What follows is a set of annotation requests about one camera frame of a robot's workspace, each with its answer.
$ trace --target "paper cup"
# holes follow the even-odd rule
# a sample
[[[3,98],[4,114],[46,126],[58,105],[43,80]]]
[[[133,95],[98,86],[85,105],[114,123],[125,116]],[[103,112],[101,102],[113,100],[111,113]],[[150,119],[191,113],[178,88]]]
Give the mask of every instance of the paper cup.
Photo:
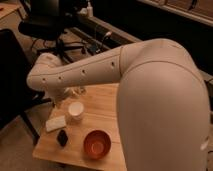
[[[74,120],[81,120],[83,118],[84,105],[81,102],[73,102],[68,107],[68,112]]]

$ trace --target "office chair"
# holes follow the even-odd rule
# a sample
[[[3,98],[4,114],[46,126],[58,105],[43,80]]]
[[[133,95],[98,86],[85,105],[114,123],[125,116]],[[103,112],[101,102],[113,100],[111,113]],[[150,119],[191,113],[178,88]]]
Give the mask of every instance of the office chair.
[[[27,86],[26,77],[31,64],[15,35],[9,29],[0,30],[0,54],[0,130],[19,115],[31,131],[33,142],[36,144],[39,134],[25,111],[51,100],[43,99],[44,92],[34,91]]]
[[[84,46],[66,46],[60,39],[60,35],[65,33],[64,29],[77,25],[77,10],[68,4],[68,0],[20,0],[26,11],[26,18],[19,26],[19,32],[30,37],[55,41],[55,47],[39,49],[37,54],[43,52],[53,52],[68,62],[73,60],[65,53],[68,50],[81,49],[85,52]]]

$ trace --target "bowl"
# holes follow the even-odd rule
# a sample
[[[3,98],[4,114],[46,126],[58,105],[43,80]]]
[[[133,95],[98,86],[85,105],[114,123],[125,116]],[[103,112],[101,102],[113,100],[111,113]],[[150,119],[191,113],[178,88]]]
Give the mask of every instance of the bowl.
[[[84,139],[84,151],[91,159],[101,159],[109,152],[111,140],[102,130],[94,130]]]

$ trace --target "white block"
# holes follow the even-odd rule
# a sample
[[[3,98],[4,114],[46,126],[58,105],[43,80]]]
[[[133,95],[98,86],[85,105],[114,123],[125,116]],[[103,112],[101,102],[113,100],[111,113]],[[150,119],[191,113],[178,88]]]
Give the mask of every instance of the white block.
[[[58,116],[46,121],[46,131],[50,132],[66,126],[65,116]]]

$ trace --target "desk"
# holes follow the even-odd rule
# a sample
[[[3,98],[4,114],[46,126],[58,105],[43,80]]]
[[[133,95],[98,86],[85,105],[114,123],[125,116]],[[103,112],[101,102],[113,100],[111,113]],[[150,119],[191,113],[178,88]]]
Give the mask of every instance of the desk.
[[[97,170],[125,171],[126,166],[115,112],[116,92],[117,84],[87,86],[86,93],[77,99],[67,98],[64,100],[60,108],[55,107],[52,110],[50,118],[60,115],[66,116],[68,122],[65,131],[69,137],[66,146],[62,148],[56,141],[59,130],[47,133],[44,129],[33,151],[33,156]],[[85,106],[81,122],[69,119],[68,105],[74,101],[80,101]],[[101,160],[91,160],[83,151],[84,138],[95,129],[107,132],[112,141],[110,152]]]
[[[0,20],[15,11],[17,11],[19,16],[22,18],[22,15],[19,11],[20,7],[21,6],[18,4],[0,3],[0,8],[3,8],[3,10],[0,11]]]

